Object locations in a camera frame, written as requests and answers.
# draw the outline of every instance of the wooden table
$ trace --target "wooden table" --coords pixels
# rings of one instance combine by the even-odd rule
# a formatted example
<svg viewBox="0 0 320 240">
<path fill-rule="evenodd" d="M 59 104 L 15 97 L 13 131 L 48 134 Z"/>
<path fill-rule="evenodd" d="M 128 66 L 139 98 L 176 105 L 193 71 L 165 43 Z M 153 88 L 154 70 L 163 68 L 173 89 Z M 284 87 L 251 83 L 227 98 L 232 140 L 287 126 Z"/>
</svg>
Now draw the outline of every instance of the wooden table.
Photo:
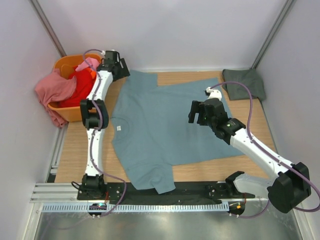
<svg viewBox="0 0 320 240">
<path fill-rule="evenodd" d="M 220 71 L 159 72 L 158 85 L 163 86 L 187 83 L 215 77 L 219 79 L 219 82 L 222 81 Z M 112 83 L 108 89 L 105 104 L 110 116 L 116 105 L 118 94 L 124 82 L 125 79 L 118 80 Z M 229 101 L 228 95 L 224 90 L 223 94 L 233 117 L 246 124 L 249 113 L 249 100 Z M 108 174 L 120 177 L 129 182 L 129 179 L 126 176 L 112 145 L 114 128 L 111 124 L 112 123 L 110 121 L 103 140 L 103 167 Z M 250 130 L 264 144 L 273 150 L 275 149 L 262 106 L 258 99 L 253 100 L 253 113 Z M 86 169 L 87 148 L 87 132 L 82 122 L 69 123 L 55 178 L 56 183 L 69 183 L 71 181 L 78 183 L 81 182 Z M 236 171 L 244 171 L 250 175 L 258 177 L 267 177 L 267 175 L 245 155 L 177 165 L 172 168 L 174 180 L 177 182 L 221 181 Z M 108 177 L 105 177 L 105 180 L 108 182 L 115 181 Z"/>
</svg>

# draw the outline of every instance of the blue cloth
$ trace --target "blue cloth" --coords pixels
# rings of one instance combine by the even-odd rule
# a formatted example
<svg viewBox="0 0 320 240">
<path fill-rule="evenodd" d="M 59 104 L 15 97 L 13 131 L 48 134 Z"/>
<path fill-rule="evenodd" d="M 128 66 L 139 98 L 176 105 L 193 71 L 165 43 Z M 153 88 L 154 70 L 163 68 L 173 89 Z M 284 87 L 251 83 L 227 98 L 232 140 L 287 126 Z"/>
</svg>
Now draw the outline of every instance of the blue cloth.
<svg viewBox="0 0 320 240">
<path fill-rule="evenodd" d="M 193 100 L 217 78 L 157 86 L 157 74 L 131 71 L 113 110 L 112 141 L 128 178 L 138 190 L 166 193 L 175 189 L 173 165 L 243 155 L 218 139 L 208 126 L 188 123 Z M 221 100 L 228 115 L 230 110 Z"/>
</svg>

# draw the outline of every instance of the orange basket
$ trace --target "orange basket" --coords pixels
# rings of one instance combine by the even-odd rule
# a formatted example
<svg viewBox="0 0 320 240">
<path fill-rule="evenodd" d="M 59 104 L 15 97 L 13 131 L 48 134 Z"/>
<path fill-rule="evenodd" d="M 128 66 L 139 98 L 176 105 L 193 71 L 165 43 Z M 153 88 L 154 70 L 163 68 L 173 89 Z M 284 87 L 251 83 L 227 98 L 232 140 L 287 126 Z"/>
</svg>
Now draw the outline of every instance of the orange basket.
<svg viewBox="0 0 320 240">
<path fill-rule="evenodd" d="M 97 59 L 99 62 L 101 62 L 101 57 L 98 54 L 88 53 L 85 55 L 85 58 L 88 57 Z M 84 59 L 81 54 L 64 56 L 54 64 L 53 68 L 60 69 L 61 76 L 65 79 L 68 79 L 69 75 L 75 71 L 73 67 L 81 64 L 83 61 Z M 48 104 L 48 108 L 56 111 L 68 122 L 82 121 L 80 106 L 59 107 L 58 102 L 50 102 Z"/>
</svg>

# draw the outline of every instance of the dark green cloth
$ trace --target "dark green cloth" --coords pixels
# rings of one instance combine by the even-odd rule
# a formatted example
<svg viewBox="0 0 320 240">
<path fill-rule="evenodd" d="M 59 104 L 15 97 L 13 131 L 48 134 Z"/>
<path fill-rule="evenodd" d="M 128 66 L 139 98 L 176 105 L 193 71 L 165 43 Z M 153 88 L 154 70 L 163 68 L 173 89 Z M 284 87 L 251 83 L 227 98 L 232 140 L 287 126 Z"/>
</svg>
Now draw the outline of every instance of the dark green cloth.
<svg viewBox="0 0 320 240">
<path fill-rule="evenodd" d="M 252 98 L 258 98 L 260 101 L 266 99 L 263 79 L 259 76 L 255 69 L 248 70 L 229 70 L 224 69 L 222 76 L 225 82 L 242 83 L 250 90 Z M 230 100 L 249 99 L 247 91 L 237 84 L 222 85 L 227 91 Z"/>
</svg>

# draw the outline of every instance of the pink cloth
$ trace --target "pink cloth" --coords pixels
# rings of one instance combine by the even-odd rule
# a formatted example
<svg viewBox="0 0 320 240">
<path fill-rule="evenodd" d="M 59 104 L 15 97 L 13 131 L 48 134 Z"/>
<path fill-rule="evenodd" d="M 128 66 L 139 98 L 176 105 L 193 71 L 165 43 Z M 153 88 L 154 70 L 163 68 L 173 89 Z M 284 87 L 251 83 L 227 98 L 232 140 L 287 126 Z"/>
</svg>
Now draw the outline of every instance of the pink cloth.
<svg viewBox="0 0 320 240">
<path fill-rule="evenodd" d="M 35 92 L 38 95 L 39 102 L 49 113 L 51 120 L 57 127 L 63 127 L 67 121 L 56 111 L 48 107 L 48 103 L 66 100 L 72 96 L 76 90 L 76 78 L 65 79 L 60 76 L 60 70 L 54 69 L 52 73 L 41 79 L 35 86 Z"/>
<path fill-rule="evenodd" d="M 87 57 L 85 59 L 91 66 L 94 67 L 94 69 L 97 69 L 97 67 L 99 66 L 100 62 L 95 59 L 95 58 L 92 58 L 92 57 Z M 89 65 L 83 61 L 83 63 L 81 63 L 80 65 L 78 65 L 78 67 L 75 69 L 75 71 L 77 72 L 80 72 L 82 71 L 83 69 L 86 69 L 87 67 L 89 67 Z"/>
</svg>

